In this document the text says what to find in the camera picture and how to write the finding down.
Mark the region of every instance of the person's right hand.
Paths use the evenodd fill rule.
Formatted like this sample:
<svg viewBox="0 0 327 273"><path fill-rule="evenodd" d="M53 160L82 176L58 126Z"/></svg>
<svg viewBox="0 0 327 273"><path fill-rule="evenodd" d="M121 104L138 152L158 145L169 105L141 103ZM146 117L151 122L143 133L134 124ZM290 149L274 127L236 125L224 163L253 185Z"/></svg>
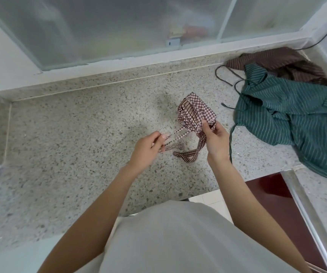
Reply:
<svg viewBox="0 0 327 273"><path fill-rule="evenodd" d="M216 121L215 130L211 131L206 120L202 120L202 129L206 135L206 147L208 149L208 163L230 162L229 160L229 134L225 128Z"/></svg>

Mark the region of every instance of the metal strip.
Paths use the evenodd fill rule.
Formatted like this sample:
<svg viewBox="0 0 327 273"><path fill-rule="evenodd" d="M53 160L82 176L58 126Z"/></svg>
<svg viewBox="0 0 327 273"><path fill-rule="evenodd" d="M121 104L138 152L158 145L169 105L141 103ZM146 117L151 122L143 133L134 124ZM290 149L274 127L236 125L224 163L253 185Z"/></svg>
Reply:
<svg viewBox="0 0 327 273"><path fill-rule="evenodd" d="M282 171L281 175L327 266L327 232L324 225L299 183L295 172L293 170Z"/></svg>

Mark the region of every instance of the gingham cloth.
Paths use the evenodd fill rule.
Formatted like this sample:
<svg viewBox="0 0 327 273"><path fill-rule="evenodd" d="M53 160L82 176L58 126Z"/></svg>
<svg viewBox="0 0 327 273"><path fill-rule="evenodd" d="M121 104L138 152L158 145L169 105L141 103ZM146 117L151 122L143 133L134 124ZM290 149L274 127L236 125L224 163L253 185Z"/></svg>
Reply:
<svg viewBox="0 0 327 273"><path fill-rule="evenodd" d="M182 125L177 131L172 133L168 138L172 135L179 133L180 131L186 129L187 131L184 134L179 135L174 140L166 143L166 145L179 140L185 137L190 132L195 132L197 134L200 133L199 143L197 149L185 151L185 152L177 152L175 151L173 154L176 157L181 157L186 163L191 163L196 161L199 155L199 151L205 146L206 143L206 136L202 131L202 122L201 120L204 119L208 122L209 127L211 130L215 129L216 123L216 114L195 94L190 93L184 100L180 103L178 107L178 121ZM171 145L166 147L166 150L170 150L173 148L182 148L181 144Z"/></svg>

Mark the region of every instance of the hand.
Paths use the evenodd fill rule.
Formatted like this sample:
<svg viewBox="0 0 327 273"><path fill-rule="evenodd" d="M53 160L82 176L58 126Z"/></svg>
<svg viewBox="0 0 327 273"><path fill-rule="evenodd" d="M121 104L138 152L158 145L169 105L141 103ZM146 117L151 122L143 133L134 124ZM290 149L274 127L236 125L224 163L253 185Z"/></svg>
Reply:
<svg viewBox="0 0 327 273"><path fill-rule="evenodd" d="M216 121L215 130L211 131L207 121L202 120L203 132L206 135L206 147L208 149L208 163L230 162L229 160L229 134L225 128Z"/></svg>
<svg viewBox="0 0 327 273"><path fill-rule="evenodd" d="M137 172L137 175L152 164L160 150L165 151L165 147L161 148L161 146L166 139L167 136L165 134L155 131L138 140L128 163L128 165Z"/></svg>

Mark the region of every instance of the glass pane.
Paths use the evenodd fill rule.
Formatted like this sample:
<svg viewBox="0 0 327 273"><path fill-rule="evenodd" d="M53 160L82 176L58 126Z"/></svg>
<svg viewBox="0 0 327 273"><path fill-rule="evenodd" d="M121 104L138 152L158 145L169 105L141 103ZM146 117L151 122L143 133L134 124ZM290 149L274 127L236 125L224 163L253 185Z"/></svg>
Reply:
<svg viewBox="0 0 327 273"><path fill-rule="evenodd" d="M325 0L0 0L42 69L297 31Z"/></svg>
<svg viewBox="0 0 327 273"><path fill-rule="evenodd" d="M238 0L225 41L298 31L326 0Z"/></svg>

